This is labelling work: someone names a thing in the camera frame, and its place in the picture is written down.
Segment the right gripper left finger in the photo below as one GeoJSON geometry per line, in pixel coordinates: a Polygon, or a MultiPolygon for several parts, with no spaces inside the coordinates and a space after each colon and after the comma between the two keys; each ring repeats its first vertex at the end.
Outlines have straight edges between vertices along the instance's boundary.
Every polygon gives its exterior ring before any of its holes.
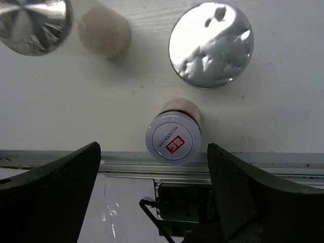
{"type": "Polygon", "coordinates": [[[92,142],[1,180],[1,242],[77,242],[101,161],[92,142]]]}

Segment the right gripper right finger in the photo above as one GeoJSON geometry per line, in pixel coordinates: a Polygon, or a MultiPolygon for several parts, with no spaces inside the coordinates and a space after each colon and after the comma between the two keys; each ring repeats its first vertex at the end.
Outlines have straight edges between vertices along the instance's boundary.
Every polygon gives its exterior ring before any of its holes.
{"type": "Polygon", "coordinates": [[[323,190],[259,169],[215,143],[207,148],[226,240],[255,225],[261,242],[323,242],[323,190]]]}

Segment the white lid brown spice jar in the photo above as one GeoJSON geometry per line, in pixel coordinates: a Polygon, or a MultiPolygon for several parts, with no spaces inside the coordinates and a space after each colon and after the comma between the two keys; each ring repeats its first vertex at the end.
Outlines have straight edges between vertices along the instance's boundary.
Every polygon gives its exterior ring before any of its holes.
{"type": "Polygon", "coordinates": [[[180,166],[195,160],[201,148],[201,114],[185,98],[173,98],[149,124],[148,152],[160,163],[180,166]]]}

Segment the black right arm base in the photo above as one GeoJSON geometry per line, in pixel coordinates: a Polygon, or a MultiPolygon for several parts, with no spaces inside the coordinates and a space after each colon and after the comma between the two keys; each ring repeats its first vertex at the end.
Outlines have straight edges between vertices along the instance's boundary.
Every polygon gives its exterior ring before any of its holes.
{"type": "Polygon", "coordinates": [[[211,185],[159,183],[155,199],[141,199],[139,206],[167,242],[204,225],[220,222],[211,185]]]}

